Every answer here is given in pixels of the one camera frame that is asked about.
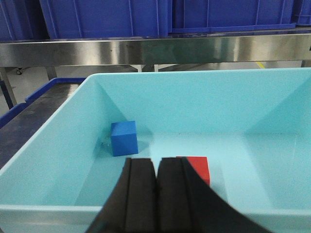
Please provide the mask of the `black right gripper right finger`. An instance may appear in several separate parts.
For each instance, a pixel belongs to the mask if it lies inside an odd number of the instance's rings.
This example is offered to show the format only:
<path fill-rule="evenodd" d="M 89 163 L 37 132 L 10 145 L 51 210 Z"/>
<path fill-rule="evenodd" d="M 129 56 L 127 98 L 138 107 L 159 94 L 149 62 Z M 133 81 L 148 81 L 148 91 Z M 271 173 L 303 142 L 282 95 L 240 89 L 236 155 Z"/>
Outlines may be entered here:
<path fill-rule="evenodd" d="M 163 158 L 157 183 L 161 233 L 267 232 L 220 198 L 186 158 Z"/>

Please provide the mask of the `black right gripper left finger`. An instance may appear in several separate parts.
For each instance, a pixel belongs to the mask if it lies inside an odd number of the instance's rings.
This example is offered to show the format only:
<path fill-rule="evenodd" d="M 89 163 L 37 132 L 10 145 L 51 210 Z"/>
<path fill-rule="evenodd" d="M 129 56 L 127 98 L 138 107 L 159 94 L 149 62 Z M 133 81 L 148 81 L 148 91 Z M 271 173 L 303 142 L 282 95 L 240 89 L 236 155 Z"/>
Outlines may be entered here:
<path fill-rule="evenodd" d="M 87 232 L 156 232 L 156 176 L 150 159 L 125 160 L 117 184 Z"/>

